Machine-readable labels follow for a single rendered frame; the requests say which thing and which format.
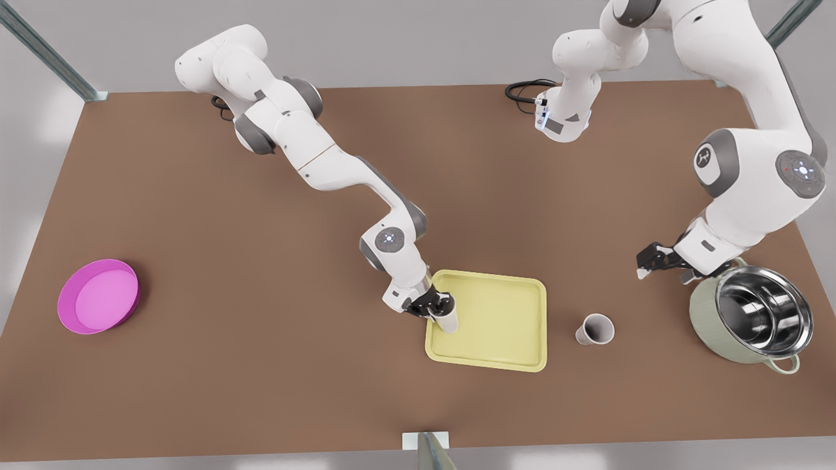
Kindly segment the green pot with steel inside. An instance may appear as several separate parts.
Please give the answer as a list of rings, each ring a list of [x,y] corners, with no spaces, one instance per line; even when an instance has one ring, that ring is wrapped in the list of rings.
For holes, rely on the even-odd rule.
[[[798,356],[813,335],[802,292],[774,270],[735,258],[690,295],[690,322],[715,354],[744,365],[764,364],[782,375],[800,369]]]

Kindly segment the pink round bowl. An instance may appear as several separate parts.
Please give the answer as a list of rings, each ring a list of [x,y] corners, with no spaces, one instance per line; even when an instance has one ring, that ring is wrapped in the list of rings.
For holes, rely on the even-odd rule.
[[[134,269],[116,259],[90,262],[75,271],[59,293],[57,315],[76,334],[96,334],[126,321],[140,301]]]

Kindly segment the silver frame post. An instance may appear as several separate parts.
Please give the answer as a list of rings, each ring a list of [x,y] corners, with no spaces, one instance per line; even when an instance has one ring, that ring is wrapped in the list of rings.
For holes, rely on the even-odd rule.
[[[0,0],[0,24],[86,103],[105,102],[108,92],[96,90],[52,48],[8,3]]]
[[[795,0],[788,12],[771,27],[765,39],[776,50],[824,0]]]
[[[447,453],[448,431],[405,432],[401,434],[401,448],[417,452],[417,470],[457,470]]]

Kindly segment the yellow rectangular tray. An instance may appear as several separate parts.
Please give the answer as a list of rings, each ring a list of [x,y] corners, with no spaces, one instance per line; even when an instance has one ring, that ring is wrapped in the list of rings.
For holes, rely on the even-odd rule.
[[[547,363],[547,291],[537,279],[439,270],[437,289],[456,300],[457,331],[426,327],[435,361],[507,371],[540,372]]]

